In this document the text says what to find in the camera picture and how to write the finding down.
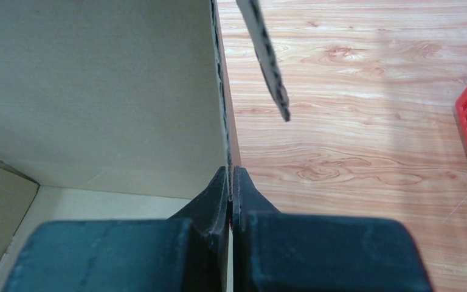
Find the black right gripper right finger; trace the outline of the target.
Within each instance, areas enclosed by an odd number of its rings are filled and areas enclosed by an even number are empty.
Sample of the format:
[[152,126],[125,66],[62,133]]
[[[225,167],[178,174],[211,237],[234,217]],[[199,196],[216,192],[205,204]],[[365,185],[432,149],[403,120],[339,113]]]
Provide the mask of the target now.
[[235,291],[432,291],[399,221],[280,212],[248,171],[232,175]]

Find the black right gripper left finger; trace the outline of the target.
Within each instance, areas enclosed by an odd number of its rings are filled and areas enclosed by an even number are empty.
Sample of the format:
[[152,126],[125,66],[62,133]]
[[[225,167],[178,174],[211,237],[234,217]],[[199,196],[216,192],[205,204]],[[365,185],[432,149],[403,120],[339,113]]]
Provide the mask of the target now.
[[226,291],[227,175],[165,220],[41,224],[4,291]]

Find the large cardboard sheet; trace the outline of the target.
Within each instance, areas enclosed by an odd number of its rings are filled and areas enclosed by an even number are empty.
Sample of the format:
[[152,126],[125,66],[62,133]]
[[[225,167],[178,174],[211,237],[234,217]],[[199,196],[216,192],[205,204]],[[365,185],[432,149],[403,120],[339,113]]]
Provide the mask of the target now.
[[165,220],[239,165],[216,1],[0,1],[0,291],[41,224]]

